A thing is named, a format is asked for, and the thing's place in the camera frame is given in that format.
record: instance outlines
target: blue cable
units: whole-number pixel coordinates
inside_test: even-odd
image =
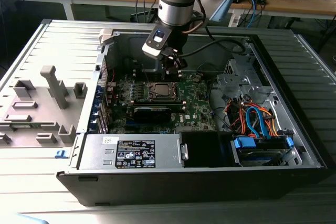
[[[258,117],[259,117],[259,121],[260,121],[260,128],[261,128],[261,132],[262,132],[262,134],[264,135],[264,137],[265,137],[266,139],[270,139],[271,137],[270,137],[270,135],[268,134],[268,131],[267,131],[265,125],[264,125],[264,119],[263,119],[263,117],[262,117],[262,113],[261,113],[261,111],[260,111],[258,108],[256,108],[256,107],[249,107],[248,110],[246,111],[246,124],[247,124],[247,127],[249,127],[249,129],[250,129],[254,134],[256,134],[256,136],[257,136],[258,138],[260,137],[259,133],[258,133],[258,132],[252,127],[252,125],[251,125],[250,116],[249,116],[251,110],[255,110],[255,111],[257,112],[257,115],[258,115]]]
[[[252,13],[252,18],[250,20],[250,22],[248,23],[247,27],[249,27],[251,24],[252,24],[252,21],[254,19],[254,14],[256,13],[256,2],[254,0],[252,0],[252,3],[253,3],[253,13]]]

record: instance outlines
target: motherboard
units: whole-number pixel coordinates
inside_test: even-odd
[[[111,134],[216,130],[206,82],[200,75],[181,74],[174,81],[157,81],[150,74],[138,81],[125,75],[114,86]]]

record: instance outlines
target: warning label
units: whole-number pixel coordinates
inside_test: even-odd
[[[115,166],[155,168],[155,140],[118,141]]]

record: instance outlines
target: robotic arm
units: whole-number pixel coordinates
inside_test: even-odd
[[[233,0],[203,0],[205,10],[203,14],[219,21],[218,15],[223,17]],[[201,27],[203,21],[190,29],[190,21],[193,15],[195,0],[159,0],[159,22],[152,30],[142,47],[144,53],[162,62],[165,73],[175,72],[187,66],[186,61],[180,58],[187,36]]]

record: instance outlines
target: green circuit board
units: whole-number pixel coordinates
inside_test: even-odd
[[[161,133],[174,134],[180,131],[214,131],[215,121],[210,115],[211,108],[207,101],[206,82],[196,74],[184,75],[179,82],[167,82],[174,87],[176,104],[164,101],[153,107],[184,107],[183,112],[172,113],[168,123],[134,124],[132,122],[133,101],[150,104],[150,83],[136,82],[131,77],[124,76],[117,81],[117,95],[120,101],[111,106],[112,123],[109,132],[112,134]]]

